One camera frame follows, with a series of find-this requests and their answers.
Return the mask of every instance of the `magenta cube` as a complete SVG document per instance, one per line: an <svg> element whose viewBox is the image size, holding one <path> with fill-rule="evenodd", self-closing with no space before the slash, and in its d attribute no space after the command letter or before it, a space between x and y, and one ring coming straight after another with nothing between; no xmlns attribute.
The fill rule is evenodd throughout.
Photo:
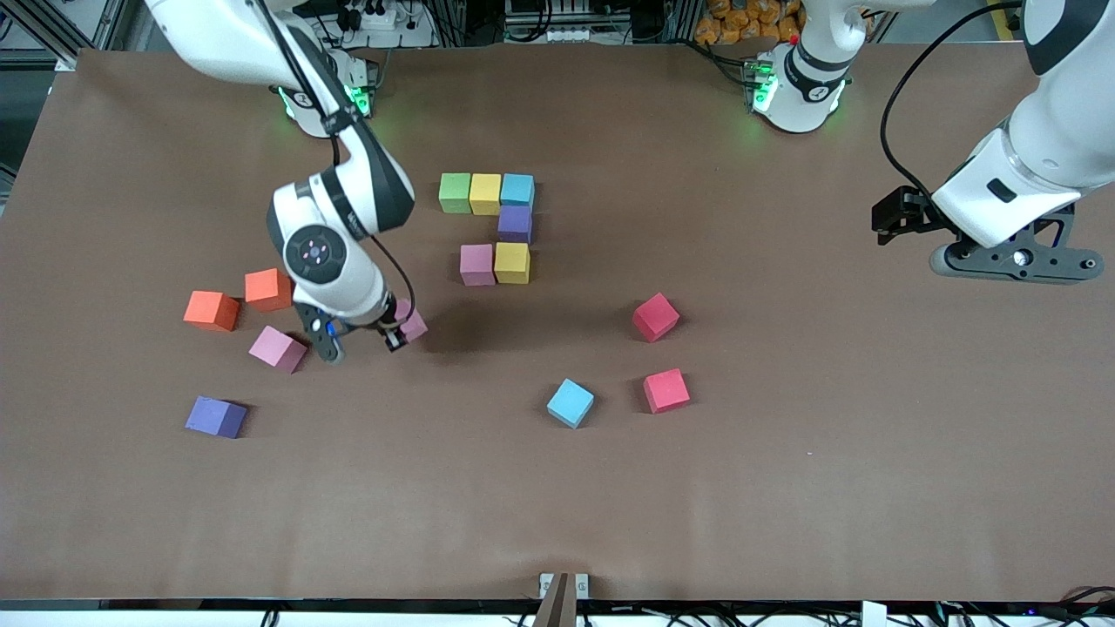
<svg viewBox="0 0 1115 627"><path fill-rule="evenodd" d="M395 305L395 319L401 320L406 318L408 314L410 314L410 301L405 298L400 298ZM426 320L421 319L421 314L419 314L416 309L414 315L410 316L410 319L403 322L399 330L403 331L403 337L407 338L407 341L410 343L421 337L421 335L429 329L426 328Z"/></svg>
<svg viewBox="0 0 1115 627"><path fill-rule="evenodd" d="M259 357L269 366L293 374L298 363L306 355L306 347L274 327L263 327L260 337L255 338L255 344L248 353Z"/></svg>
<svg viewBox="0 0 1115 627"><path fill-rule="evenodd" d="M495 251L492 244L465 244L460 247L460 279L466 286L494 286Z"/></svg>

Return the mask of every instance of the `yellow cube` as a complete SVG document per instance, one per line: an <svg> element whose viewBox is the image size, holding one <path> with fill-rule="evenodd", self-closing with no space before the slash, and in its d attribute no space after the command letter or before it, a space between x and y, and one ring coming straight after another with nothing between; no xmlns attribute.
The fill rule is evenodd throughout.
<svg viewBox="0 0 1115 627"><path fill-rule="evenodd" d="M520 243L496 243L495 278L501 283L531 282L531 249Z"/></svg>
<svg viewBox="0 0 1115 627"><path fill-rule="evenodd" d="M473 185L468 189L468 204L474 215L500 215L501 174L473 174Z"/></svg>

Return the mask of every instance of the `blue cube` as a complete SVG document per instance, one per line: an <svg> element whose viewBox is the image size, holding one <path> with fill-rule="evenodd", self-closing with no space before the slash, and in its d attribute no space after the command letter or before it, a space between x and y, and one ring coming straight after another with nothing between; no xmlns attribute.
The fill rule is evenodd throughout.
<svg viewBox="0 0 1115 627"><path fill-rule="evenodd" d="M534 176L530 174L504 174L500 190L501 205L534 208Z"/></svg>
<svg viewBox="0 0 1115 627"><path fill-rule="evenodd" d="M500 225L496 228L496 232L500 233L501 242L532 243L534 241L533 226L531 208L520 205L500 208Z"/></svg>
<svg viewBox="0 0 1115 627"><path fill-rule="evenodd" d="M193 411L190 412L190 418L186 419L186 428L234 438L240 435L240 425L244 423L246 414L246 407L198 396Z"/></svg>
<svg viewBox="0 0 1115 627"><path fill-rule="evenodd" d="M592 408L592 393L575 383L565 379L554 397L546 403L550 415L572 428L581 426L584 415Z"/></svg>

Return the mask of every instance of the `purple cube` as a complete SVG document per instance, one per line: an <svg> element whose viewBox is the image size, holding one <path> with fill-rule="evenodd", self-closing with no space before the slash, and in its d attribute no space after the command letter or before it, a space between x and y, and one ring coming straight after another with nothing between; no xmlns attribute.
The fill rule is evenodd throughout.
<svg viewBox="0 0 1115 627"><path fill-rule="evenodd" d="M532 240L531 208L504 205L500 208L500 241L529 244Z"/></svg>
<svg viewBox="0 0 1115 627"><path fill-rule="evenodd" d="M246 407L198 396L194 408L186 419L186 428L200 431L210 435L235 438L240 435L240 425L244 423Z"/></svg>

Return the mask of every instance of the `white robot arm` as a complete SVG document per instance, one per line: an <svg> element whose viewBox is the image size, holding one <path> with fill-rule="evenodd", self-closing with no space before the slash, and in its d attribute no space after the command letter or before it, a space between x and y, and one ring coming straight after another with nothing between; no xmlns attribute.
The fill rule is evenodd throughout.
<svg viewBox="0 0 1115 627"><path fill-rule="evenodd" d="M1104 269L1067 243L1076 201L1115 181L1115 1L1026 0L1021 21L1038 88L937 192L911 177L876 204L872 228L880 244L953 231L930 259L939 274L1076 283ZM1035 238L1048 228L1049 245Z"/></svg>
<svg viewBox="0 0 1115 627"><path fill-rule="evenodd" d="M872 9L904 11L934 0L866 0ZM866 39L860 15L865 0L802 0L805 28L797 44L779 44L758 56L772 71L748 94L754 112L789 133L821 126L840 105L847 70Z"/></svg>
<svg viewBox="0 0 1115 627"><path fill-rule="evenodd" d="M346 96L312 29L289 11L272 13L265 0L146 2L188 65L222 80L282 87L312 105L313 129L345 144L347 162L275 190L268 233L322 359L339 363L340 336L360 327L378 330L391 350L404 346L395 298L357 242L403 225L414 187ZM295 3L284 0L281 8Z"/></svg>

